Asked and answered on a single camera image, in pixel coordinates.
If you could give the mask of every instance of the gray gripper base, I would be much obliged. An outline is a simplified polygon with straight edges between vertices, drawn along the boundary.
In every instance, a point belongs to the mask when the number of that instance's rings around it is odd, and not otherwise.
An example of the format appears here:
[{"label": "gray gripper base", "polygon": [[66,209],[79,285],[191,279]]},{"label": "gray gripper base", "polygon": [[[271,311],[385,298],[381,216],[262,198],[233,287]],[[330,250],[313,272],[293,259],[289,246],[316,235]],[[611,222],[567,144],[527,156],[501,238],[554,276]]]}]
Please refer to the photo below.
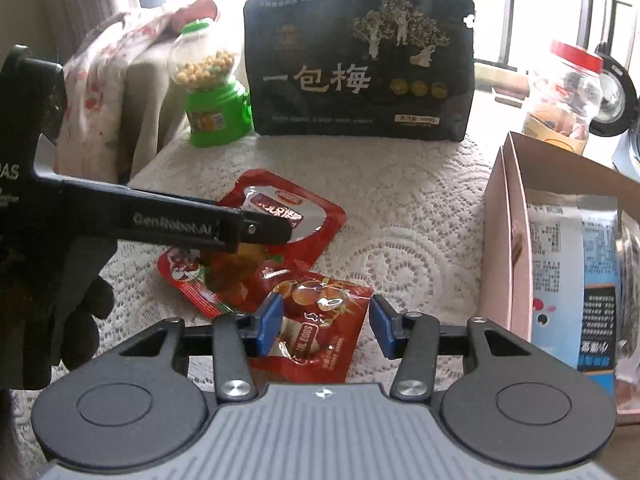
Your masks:
[{"label": "gray gripper base", "polygon": [[51,463],[43,480],[612,480],[596,463],[552,472],[492,466],[443,433],[423,405],[378,384],[272,384],[249,404],[218,410],[201,439],[174,459],[127,474]]}]

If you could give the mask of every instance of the transparent jar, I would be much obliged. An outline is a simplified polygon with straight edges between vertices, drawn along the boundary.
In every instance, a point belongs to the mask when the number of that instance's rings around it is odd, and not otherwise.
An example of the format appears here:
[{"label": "transparent jar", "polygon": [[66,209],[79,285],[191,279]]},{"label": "transparent jar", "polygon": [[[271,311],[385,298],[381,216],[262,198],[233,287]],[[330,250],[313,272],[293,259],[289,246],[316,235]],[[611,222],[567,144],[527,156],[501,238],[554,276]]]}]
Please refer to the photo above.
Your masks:
[{"label": "transparent jar", "polygon": [[600,111],[602,59],[553,41],[545,62],[529,77],[522,133],[582,154],[589,124]]},{"label": "transparent jar", "polygon": [[169,74],[190,92],[208,92],[229,83],[240,62],[240,45],[210,18],[188,23],[169,54]]}]

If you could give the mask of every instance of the white and blue package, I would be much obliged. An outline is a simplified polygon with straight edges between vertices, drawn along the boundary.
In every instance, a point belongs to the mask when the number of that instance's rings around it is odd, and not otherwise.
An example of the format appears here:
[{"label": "white and blue package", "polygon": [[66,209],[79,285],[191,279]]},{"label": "white and blue package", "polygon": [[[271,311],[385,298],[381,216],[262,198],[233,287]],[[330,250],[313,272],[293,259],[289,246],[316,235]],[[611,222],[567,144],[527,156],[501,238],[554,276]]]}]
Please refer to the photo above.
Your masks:
[{"label": "white and blue package", "polygon": [[614,391],[620,270],[618,206],[608,196],[526,190],[531,341]]}]

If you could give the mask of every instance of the red jelly package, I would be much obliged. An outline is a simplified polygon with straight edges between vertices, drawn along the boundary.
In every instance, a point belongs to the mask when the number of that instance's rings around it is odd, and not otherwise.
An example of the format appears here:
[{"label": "red jelly package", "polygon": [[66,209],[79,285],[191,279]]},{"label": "red jelly package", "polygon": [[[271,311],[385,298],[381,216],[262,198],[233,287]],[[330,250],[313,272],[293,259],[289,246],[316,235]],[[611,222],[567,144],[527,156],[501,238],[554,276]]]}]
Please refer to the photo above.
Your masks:
[{"label": "red jelly package", "polygon": [[219,204],[287,218],[293,232],[284,246],[239,244],[235,254],[171,248],[162,254],[162,276],[207,317],[256,308],[261,299],[250,297],[252,277],[265,261],[308,269],[346,221],[341,207],[266,170],[243,173]]},{"label": "red jelly package", "polygon": [[283,295],[284,316],[270,354],[252,359],[252,367],[270,380],[344,382],[372,290],[273,261],[255,279],[264,296],[272,290]]}]

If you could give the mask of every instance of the black snack bag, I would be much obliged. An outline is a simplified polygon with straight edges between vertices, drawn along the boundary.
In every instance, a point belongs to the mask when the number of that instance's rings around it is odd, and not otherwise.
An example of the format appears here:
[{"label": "black snack bag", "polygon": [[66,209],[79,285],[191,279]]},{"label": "black snack bag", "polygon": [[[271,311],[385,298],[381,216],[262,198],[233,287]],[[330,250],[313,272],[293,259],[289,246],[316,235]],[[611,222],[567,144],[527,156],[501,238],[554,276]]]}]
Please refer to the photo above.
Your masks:
[{"label": "black snack bag", "polygon": [[248,0],[256,131],[461,141],[474,13],[472,0]]}]

